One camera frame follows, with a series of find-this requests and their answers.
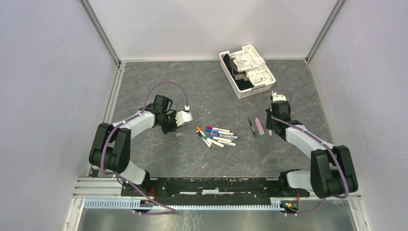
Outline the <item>pink highlighter pen body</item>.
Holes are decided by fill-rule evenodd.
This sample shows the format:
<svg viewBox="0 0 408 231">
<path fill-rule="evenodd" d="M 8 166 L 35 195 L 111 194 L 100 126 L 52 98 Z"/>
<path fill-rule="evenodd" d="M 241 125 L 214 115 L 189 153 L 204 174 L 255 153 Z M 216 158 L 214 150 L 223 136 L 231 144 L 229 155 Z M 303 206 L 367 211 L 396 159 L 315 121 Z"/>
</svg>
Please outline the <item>pink highlighter pen body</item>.
<svg viewBox="0 0 408 231">
<path fill-rule="evenodd" d="M 258 129 L 259 135 L 264 135 L 265 134 L 264 128 L 262 126 L 261 120 L 257 116 L 255 117 L 255 124 Z"/>
</svg>

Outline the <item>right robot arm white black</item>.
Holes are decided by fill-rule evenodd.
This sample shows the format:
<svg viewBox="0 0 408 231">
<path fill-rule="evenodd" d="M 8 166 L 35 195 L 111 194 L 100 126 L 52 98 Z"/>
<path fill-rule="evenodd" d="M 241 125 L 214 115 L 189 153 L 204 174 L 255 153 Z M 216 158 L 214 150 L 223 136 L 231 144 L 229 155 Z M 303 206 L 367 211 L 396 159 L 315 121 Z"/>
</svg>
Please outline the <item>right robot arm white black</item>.
<svg viewBox="0 0 408 231">
<path fill-rule="evenodd" d="M 267 129 L 294 145 L 310 160 L 310 169 L 292 169 L 280 174 L 278 191 L 291 196 L 297 189 L 313 192 L 318 198 L 345 199 L 358 190 L 358 180 L 350 150 L 336 146 L 311 133 L 291 118 L 286 100 L 272 101 L 267 113 Z"/>
</svg>

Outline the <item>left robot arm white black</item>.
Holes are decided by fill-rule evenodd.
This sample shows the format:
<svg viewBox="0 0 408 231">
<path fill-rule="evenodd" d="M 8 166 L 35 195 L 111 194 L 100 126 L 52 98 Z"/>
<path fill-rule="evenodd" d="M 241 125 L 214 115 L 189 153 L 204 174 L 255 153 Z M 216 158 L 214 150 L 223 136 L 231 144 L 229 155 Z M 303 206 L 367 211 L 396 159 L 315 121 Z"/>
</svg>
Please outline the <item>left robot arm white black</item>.
<svg viewBox="0 0 408 231">
<path fill-rule="evenodd" d="M 130 160 L 131 140 L 143 131 L 160 126 L 162 132 L 174 132 L 192 120 L 189 107 L 182 111 L 171 109 L 173 101 L 156 95 L 154 102 L 141 108 L 134 116 L 113 124 L 98 125 L 89 154 L 89 163 L 100 169 L 119 174 L 132 182 L 139 196 L 151 191 L 150 174 Z"/>
</svg>

